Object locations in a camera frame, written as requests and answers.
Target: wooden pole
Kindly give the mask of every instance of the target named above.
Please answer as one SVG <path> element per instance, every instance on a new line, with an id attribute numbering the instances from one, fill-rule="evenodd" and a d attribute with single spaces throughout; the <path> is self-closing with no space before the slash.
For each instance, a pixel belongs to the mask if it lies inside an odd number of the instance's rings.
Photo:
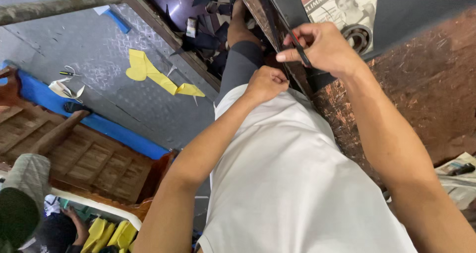
<path id="1" fill-rule="evenodd" d="M 71 133 L 71 130 L 89 114 L 90 113 L 86 110 L 74 112 L 63 123 L 57 125 L 54 129 L 46 133 L 37 142 L 35 142 L 28 150 L 28 153 L 46 155 L 49 151 L 51 151 L 51 149 L 53 149 L 53 147 L 57 146 L 60 142 L 66 139 L 66 137 L 68 137 Z"/>
<path id="2" fill-rule="evenodd" d="M 119 4 L 122 0 L 49 0 L 0 6 L 0 26 Z"/>

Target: paper scrap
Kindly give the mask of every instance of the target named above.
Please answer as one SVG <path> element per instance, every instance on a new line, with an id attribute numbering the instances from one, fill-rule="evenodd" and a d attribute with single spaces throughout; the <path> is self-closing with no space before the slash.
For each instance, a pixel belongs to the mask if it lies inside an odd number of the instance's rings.
<path id="1" fill-rule="evenodd" d="M 63 98 L 75 99 L 78 102 L 82 103 L 80 100 L 78 100 L 78 98 L 83 93 L 84 86 L 82 88 L 80 88 L 80 90 L 78 90 L 78 92 L 76 94 L 73 94 L 67 86 L 63 85 L 63 82 L 69 82 L 70 80 L 71 80 L 71 78 L 69 78 L 69 77 L 63 78 L 63 79 L 60 79 L 60 80 L 55 80 L 55 81 L 51 82 L 51 84 L 48 87 L 53 92 L 55 92 L 56 94 L 58 94 L 59 96 L 61 96 Z"/>
<path id="2" fill-rule="evenodd" d="M 172 80 L 154 67 L 143 51 L 129 49 L 129 63 L 130 68 L 126 70 L 126 75 L 130 79 L 143 81 L 146 77 L 149 77 L 172 95 L 186 94 L 205 97 L 205 94 L 195 85 L 183 83 L 180 87 L 177 87 Z"/>

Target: gray floor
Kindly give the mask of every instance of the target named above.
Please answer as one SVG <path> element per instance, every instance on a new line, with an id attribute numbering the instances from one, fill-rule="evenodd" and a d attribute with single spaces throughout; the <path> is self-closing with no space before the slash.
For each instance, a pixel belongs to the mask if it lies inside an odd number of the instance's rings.
<path id="1" fill-rule="evenodd" d="M 39 0 L 0 0 L 0 5 Z M 167 149 L 182 149 L 214 120 L 217 92 L 126 4 L 112 7 L 133 29 L 123 34 L 106 15 L 92 9 L 0 27 L 0 61 L 11 60 L 46 84 L 65 78 L 72 66 L 82 77 L 66 85 L 86 85 L 84 104 L 98 114 Z M 175 84 L 194 84 L 206 97 L 170 95 L 147 78 L 129 79 L 128 49 L 145 51 L 154 66 Z M 197 195 L 209 196 L 209 182 Z M 198 199 L 195 215 L 206 214 L 208 199 Z"/>

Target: scissors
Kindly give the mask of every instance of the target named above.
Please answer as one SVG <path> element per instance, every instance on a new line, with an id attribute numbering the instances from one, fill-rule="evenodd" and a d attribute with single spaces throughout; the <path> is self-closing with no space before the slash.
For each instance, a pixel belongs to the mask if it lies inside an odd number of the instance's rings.
<path id="1" fill-rule="evenodd" d="M 304 53 L 304 48 L 301 46 L 301 44 L 299 44 L 298 36 L 296 36 L 296 34 L 291 29 L 289 29 L 289 25 L 284 21 L 282 16 L 279 16 L 279 18 L 281 19 L 284 27 L 286 28 L 286 31 L 288 31 L 289 35 L 293 39 L 294 46 L 296 47 L 297 52 L 301 56 L 301 59 L 304 62 L 304 65 L 306 67 L 311 67 L 312 66 L 311 61 L 309 61 L 306 54 Z"/>

